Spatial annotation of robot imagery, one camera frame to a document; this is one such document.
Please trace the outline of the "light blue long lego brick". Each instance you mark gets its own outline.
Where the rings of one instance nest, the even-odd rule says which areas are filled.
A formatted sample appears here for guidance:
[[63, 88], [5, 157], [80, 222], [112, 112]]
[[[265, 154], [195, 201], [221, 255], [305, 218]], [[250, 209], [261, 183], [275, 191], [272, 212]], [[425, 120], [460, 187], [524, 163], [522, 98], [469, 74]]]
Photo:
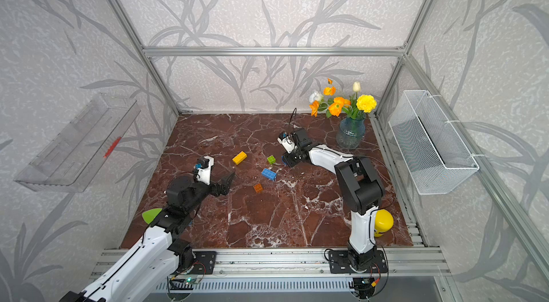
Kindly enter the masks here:
[[275, 181], [277, 179], [277, 173], [267, 168], [264, 168], [262, 170], [262, 176], [272, 181]]

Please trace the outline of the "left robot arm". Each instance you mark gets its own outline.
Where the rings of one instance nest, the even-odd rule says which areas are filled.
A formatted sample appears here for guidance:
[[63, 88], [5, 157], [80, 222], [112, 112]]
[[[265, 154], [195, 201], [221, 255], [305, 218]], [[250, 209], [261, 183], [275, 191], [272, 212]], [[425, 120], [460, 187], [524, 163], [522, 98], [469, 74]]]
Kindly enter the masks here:
[[174, 178], [167, 190], [167, 204], [128, 252], [83, 291], [67, 292], [62, 301], [143, 301], [174, 273], [193, 267], [192, 246], [180, 238], [208, 196], [226, 196], [235, 173], [214, 183], [204, 183], [201, 173]]

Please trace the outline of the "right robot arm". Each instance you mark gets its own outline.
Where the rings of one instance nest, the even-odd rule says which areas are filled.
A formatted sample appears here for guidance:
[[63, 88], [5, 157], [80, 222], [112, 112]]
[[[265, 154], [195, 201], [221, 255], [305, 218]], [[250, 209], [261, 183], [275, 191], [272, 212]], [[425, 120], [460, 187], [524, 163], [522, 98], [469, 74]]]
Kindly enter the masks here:
[[277, 141], [285, 149], [283, 163], [287, 166], [309, 163], [337, 176], [343, 202], [352, 212], [347, 245], [350, 267], [357, 272], [367, 270], [377, 257], [375, 217], [385, 194], [371, 161], [365, 156], [342, 153], [314, 142], [304, 128], [282, 132]]

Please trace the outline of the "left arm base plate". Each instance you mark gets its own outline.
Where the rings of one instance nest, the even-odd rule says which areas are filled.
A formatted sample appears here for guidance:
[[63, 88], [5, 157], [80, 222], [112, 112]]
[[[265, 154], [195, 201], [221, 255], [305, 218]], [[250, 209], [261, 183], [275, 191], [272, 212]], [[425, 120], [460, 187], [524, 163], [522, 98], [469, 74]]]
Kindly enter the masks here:
[[216, 251], [187, 252], [180, 257], [180, 273], [184, 275], [213, 275], [216, 257]]

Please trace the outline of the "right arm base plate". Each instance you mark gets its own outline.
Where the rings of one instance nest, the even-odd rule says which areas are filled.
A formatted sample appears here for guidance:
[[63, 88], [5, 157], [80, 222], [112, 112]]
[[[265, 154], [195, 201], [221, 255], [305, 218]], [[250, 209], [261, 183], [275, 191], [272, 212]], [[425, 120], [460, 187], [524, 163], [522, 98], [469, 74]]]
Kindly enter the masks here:
[[330, 265], [330, 273], [333, 274], [383, 274], [389, 271], [386, 255], [377, 247], [362, 254], [352, 250], [326, 249], [324, 256]]

